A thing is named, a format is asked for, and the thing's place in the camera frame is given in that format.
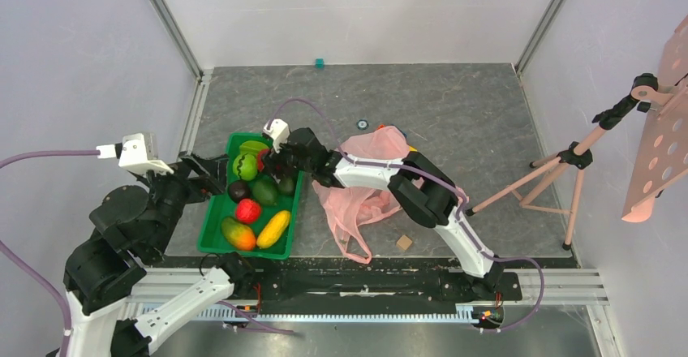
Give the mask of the red fake strawberry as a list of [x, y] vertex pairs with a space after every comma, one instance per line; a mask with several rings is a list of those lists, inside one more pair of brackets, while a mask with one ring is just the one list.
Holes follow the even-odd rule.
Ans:
[[262, 172], [264, 169], [264, 158], [269, 154], [270, 149], [269, 148], [264, 148], [258, 152], [256, 155], [256, 168], [259, 172]]

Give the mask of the green fake lime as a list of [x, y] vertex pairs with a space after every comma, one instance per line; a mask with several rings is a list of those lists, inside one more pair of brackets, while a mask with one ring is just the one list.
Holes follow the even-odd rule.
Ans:
[[252, 188], [252, 196], [263, 207], [276, 206], [279, 200], [277, 184], [270, 178], [257, 179]]

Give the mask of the green fake papaya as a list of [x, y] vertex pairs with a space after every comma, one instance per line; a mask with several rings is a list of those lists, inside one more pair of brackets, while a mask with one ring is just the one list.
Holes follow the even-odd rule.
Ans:
[[221, 233], [239, 251], [249, 252], [256, 247], [256, 236], [252, 228], [233, 217], [225, 217], [221, 221]]

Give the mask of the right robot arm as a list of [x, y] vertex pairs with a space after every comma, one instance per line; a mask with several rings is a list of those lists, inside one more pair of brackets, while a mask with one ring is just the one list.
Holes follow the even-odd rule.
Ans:
[[463, 208], [465, 193], [395, 127], [355, 135], [326, 148], [312, 129], [291, 130], [281, 119], [264, 126], [272, 149], [262, 160], [280, 179], [303, 172], [325, 211], [342, 254], [361, 264], [372, 260], [359, 228], [402, 210], [435, 231], [457, 257], [471, 293], [488, 299], [501, 288], [503, 265], [476, 237]]

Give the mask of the dark brown fake plum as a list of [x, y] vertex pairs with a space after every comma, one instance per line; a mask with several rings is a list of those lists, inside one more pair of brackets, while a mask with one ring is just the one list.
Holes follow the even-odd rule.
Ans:
[[238, 179], [228, 184], [226, 194], [233, 202], [238, 204], [242, 200], [250, 199], [252, 197], [252, 190], [247, 181]]

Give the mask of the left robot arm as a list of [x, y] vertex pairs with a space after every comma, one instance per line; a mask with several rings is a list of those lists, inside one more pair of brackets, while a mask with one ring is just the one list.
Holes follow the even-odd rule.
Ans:
[[90, 213], [93, 233], [65, 266], [71, 322], [56, 355], [150, 356], [206, 308], [253, 292], [254, 269], [230, 253], [153, 312], [118, 316], [146, 268], [162, 260], [184, 208], [225, 193], [227, 166], [225, 156], [187, 154], [162, 172], [144, 168], [136, 184], [115, 188]]

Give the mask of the pink plastic bag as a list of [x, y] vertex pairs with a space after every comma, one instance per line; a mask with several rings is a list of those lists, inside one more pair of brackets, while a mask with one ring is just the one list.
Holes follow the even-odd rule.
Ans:
[[[354, 135], [341, 144], [341, 149], [356, 157], [385, 160], [405, 157], [414, 150], [394, 126]], [[389, 191], [376, 187], [324, 187], [314, 181], [312, 188], [325, 211], [329, 229], [342, 255], [360, 264], [370, 263], [372, 252], [359, 228], [400, 211], [402, 207], [398, 201]]]

